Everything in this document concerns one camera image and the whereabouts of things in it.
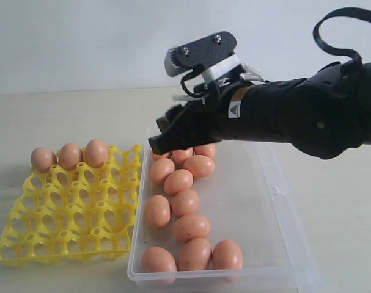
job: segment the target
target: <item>white table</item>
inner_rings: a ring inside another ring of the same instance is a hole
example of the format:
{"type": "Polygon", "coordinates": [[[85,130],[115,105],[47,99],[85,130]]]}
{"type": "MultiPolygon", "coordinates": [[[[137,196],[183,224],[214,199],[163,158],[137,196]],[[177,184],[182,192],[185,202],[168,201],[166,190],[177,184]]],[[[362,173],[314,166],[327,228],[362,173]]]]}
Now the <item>white table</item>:
{"type": "MultiPolygon", "coordinates": [[[[59,149],[93,138],[129,148],[172,104],[179,89],[0,96],[0,235],[30,174],[38,146],[59,149]]],[[[371,292],[371,146],[331,161],[275,147],[323,278],[321,293],[371,292]]],[[[127,256],[54,266],[0,265],[0,292],[137,292],[127,256]]]]}

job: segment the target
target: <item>egg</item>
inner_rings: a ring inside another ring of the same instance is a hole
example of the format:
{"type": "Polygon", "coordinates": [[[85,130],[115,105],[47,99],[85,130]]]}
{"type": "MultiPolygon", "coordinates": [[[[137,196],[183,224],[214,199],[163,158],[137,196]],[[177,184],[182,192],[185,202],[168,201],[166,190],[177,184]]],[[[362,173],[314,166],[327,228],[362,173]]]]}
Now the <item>egg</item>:
{"type": "Polygon", "coordinates": [[[171,220],[169,201],[162,195],[154,195],[144,208],[144,216],[150,226],[154,228],[165,227],[171,220]]]}
{"type": "Polygon", "coordinates": [[[192,183],[192,173],[185,169],[179,169],[166,178],[163,189],[168,195],[175,195],[184,189],[191,188],[192,183]]]}
{"type": "MultiPolygon", "coordinates": [[[[219,241],[212,253],[212,266],[215,270],[242,269],[243,257],[241,248],[230,239],[219,241]]],[[[224,281],[231,282],[235,277],[225,277],[224,281]]]]}
{"type": "Polygon", "coordinates": [[[164,157],[169,158],[171,156],[172,156],[172,152],[171,151],[169,151],[167,153],[164,153],[164,154],[155,154],[155,153],[153,153],[153,160],[154,161],[157,161],[157,160],[162,159],[164,157]]]}
{"type": "Polygon", "coordinates": [[[210,265],[211,244],[204,238],[187,242],[178,254],[178,270],[205,270],[210,265]]]}
{"type": "Polygon", "coordinates": [[[109,158],[108,147],[99,139],[91,140],[85,150],[86,163],[92,168],[100,168],[109,158]]]}
{"type": "Polygon", "coordinates": [[[75,143],[65,144],[59,152],[59,165],[65,170],[74,170],[82,161],[82,150],[75,143]]]}
{"type": "Polygon", "coordinates": [[[195,238],[204,238],[210,232],[210,221],[198,214],[184,215],[173,224],[173,235],[185,243],[195,238]]]}
{"type": "Polygon", "coordinates": [[[199,207],[199,196],[195,190],[185,189],[175,195],[172,199],[171,206],[173,215],[176,217],[192,214],[199,207]]]}
{"type": "Polygon", "coordinates": [[[177,164],[183,164],[185,160],[193,156],[193,148],[187,148],[186,150],[175,150],[172,152],[172,158],[177,164]]]}
{"type": "Polygon", "coordinates": [[[46,173],[52,165],[57,164],[56,155],[49,148],[35,148],[31,154],[33,168],[39,173],[46,173]]]}
{"type": "Polygon", "coordinates": [[[194,147],[195,154],[201,154],[203,156],[213,159],[216,154],[215,143],[209,143],[208,145],[198,145],[194,147]]]}
{"type": "Polygon", "coordinates": [[[164,183],[169,174],[174,172],[174,163],[168,158],[162,158],[154,162],[150,167],[149,177],[156,184],[164,183]]]}
{"type": "MultiPolygon", "coordinates": [[[[145,273],[176,272],[175,260],[170,252],[158,246],[149,247],[142,255],[142,269],[145,273]]],[[[174,278],[160,280],[162,284],[171,284],[174,278]]]]}
{"type": "Polygon", "coordinates": [[[187,159],[183,167],[189,170],[195,178],[203,178],[214,172],[215,163],[209,157],[197,154],[187,159]]]}

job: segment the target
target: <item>egg tray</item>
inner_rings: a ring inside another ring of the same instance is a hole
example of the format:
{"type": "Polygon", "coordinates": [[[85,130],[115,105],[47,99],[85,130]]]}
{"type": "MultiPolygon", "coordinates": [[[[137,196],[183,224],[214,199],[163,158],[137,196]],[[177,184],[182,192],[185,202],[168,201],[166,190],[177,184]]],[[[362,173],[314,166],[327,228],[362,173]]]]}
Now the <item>egg tray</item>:
{"type": "Polygon", "coordinates": [[[32,172],[0,237],[0,262],[53,264],[98,254],[120,258],[130,251],[142,147],[108,149],[100,168],[81,162],[71,171],[53,165],[47,173],[32,172]]]}

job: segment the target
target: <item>yellow plastic egg tray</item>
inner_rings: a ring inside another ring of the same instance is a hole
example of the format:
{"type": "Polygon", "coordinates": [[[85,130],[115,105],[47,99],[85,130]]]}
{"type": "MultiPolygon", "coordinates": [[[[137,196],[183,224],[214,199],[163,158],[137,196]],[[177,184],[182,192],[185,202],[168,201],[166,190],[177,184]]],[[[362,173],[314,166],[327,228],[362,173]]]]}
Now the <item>yellow plastic egg tray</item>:
{"type": "Polygon", "coordinates": [[[120,258],[129,252],[141,151],[140,145],[129,151],[111,145],[100,168],[81,162],[71,171],[59,165],[48,173],[33,171],[0,237],[0,262],[53,264],[62,258],[120,258]]]}

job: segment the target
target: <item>clear plastic container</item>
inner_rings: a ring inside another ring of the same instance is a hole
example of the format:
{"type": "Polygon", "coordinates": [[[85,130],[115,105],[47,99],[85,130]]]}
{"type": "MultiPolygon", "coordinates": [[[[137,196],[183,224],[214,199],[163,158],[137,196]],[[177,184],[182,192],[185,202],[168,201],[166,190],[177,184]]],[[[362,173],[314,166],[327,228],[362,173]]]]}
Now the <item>clear plastic container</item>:
{"type": "MultiPolygon", "coordinates": [[[[147,137],[157,131],[149,128],[147,137]]],[[[207,239],[213,247],[223,239],[233,239],[239,244],[243,268],[172,273],[142,271],[141,257],[148,247],[164,247],[176,259],[181,247],[171,233],[174,219],[167,228],[156,230],[149,227],[144,218],[147,200],[162,192],[149,181],[153,160],[146,141],[128,263],[129,278],[141,292],[258,292],[264,289],[316,292],[318,273],[271,145],[220,142],[216,144],[214,161],[214,173],[195,180],[192,187],[200,198],[197,213],[211,223],[207,239]],[[227,276],[235,276],[235,281],[224,282],[223,277],[227,276]],[[175,281],[170,285],[160,282],[171,278],[175,281]]]]}

